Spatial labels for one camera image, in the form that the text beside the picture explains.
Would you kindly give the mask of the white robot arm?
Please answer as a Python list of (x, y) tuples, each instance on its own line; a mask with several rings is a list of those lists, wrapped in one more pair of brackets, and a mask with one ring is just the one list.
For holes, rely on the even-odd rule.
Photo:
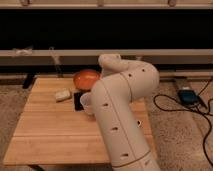
[(130, 103), (159, 85), (159, 72), (150, 63), (102, 54), (101, 78), (91, 90), (95, 114), (113, 171), (161, 171)]

